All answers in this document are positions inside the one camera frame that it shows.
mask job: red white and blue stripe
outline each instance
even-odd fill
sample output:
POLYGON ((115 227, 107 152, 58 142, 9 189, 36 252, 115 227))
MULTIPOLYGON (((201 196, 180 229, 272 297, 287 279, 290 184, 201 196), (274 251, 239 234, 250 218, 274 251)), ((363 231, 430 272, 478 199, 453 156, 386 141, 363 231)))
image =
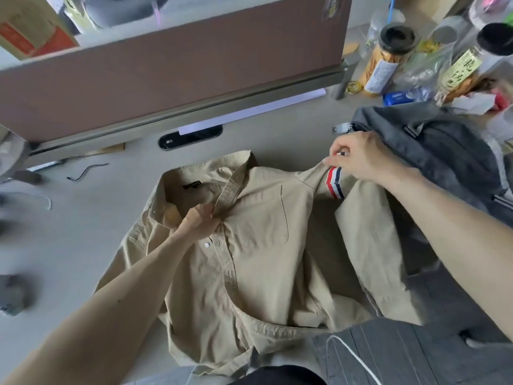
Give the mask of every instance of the red white and blue stripe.
POLYGON ((344 199, 342 189, 340 187, 340 174, 342 173, 341 167, 332 167, 328 172, 328 178, 326 179, 326 185, 328 186, 329 192, 334 199, 344 199))

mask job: hand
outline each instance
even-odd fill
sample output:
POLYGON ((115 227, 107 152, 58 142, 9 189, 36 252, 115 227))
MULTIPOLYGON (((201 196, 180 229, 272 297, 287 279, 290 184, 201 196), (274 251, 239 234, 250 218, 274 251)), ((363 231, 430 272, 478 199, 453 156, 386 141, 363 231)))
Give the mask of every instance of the hand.
POLYGON ((325 165, 342 167, 360 180, 381 185, 387 176, 406 168, 372 131, 339 136, 331 145, 329 154, 323 160, 325 165))
POLYGON ((198 204, 189 209, 175 234, 185 235, 193 242, 208 237, 221 222, 219 219, 212 217, 213 211, 214 206, 212 204, 198 204))

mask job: blue package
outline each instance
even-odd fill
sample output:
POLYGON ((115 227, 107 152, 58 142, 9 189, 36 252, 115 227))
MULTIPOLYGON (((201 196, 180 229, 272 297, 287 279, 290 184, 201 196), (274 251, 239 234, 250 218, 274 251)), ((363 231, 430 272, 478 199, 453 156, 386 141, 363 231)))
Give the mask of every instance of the blue package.
POLYGON ((383 95, 383 105, 388 107, 390 105, 413 103, 415 100, 407 96, 406 92, 391 92, 383 95))

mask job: desk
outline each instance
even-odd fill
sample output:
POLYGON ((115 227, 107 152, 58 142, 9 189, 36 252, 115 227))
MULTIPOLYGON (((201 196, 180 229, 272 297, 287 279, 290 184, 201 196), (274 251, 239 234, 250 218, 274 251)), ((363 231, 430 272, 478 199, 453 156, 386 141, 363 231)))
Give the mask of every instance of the desk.
MULTIPOLYGON (((0 382, 91 296, 164 171, 245 149, 253 150, 262 166, 308 169, 328 155, 333 126, 349 121, 356 107, 380 102, 364 95, 340 102, 324 96, 229 123, 221 136, 188 147, 162 151, 157 140, 163 134, 151 135, 127 143, 123 152, 49 168, 37 187, 16 181, 0 185, 1 193, 44 194, 53 202, 48 211, 43 198, 7 194, 0 208, 0 274, 25 274, 35 292, 34 304, 20 315, 0 318, 0 382), (79 182, 66 179, 106 162, 79 182)), ((127 381, 173 365, 165 329, 156 324, 127 381)))

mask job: person's right arm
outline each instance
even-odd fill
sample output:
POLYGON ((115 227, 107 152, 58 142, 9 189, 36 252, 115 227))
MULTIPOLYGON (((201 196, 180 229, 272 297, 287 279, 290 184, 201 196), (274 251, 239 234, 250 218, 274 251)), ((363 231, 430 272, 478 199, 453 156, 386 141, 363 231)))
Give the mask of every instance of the person's right arm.
POLYGON ((456 281, 513 340, 513 229, 404 166, 373 132, 339 136, 324 163, 393 194, 456 281), (340 151, 349 153, 334 155, 340 151))

